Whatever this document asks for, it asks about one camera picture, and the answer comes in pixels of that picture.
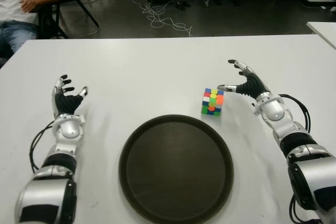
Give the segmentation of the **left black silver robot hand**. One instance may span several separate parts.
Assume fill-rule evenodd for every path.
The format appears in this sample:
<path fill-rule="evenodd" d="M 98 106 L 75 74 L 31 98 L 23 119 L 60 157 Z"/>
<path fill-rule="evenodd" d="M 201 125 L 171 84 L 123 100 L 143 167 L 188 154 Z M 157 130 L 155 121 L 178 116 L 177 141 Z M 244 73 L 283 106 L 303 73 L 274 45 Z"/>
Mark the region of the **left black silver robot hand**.
<path fill-rule="evenodd" d="M 52 107 L 55 118 L 62 114 L 74 114 L 88 94 L 88 87 L 83 87 L 77 95 L 65 95 L 65 93 L 75 89 L 74 87 L 64 88 L 67 84 L 71 84 L 71 79 L 64 74 L 57 79 L 54 85 L 52 91 Z"/>

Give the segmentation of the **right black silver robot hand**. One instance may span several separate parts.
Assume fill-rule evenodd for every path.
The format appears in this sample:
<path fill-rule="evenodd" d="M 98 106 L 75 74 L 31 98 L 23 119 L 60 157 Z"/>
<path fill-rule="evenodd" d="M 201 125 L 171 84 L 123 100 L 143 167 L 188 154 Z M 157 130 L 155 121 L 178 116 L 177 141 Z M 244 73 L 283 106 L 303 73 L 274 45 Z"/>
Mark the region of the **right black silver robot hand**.
<path fill-rule="evenodd" d="M 259 101 L 262 96 L 271 96 L 271 91 L 252 68 L 240 60 L 230 59 L 228 60 L 228 63 L 233 64 L 235 68 L 239 69 L 239 75 L 244 76 L 246 81 L 239 85 L 221 84 L 217 87 L 218 90 L 247 95 L 256 101 Z"/>

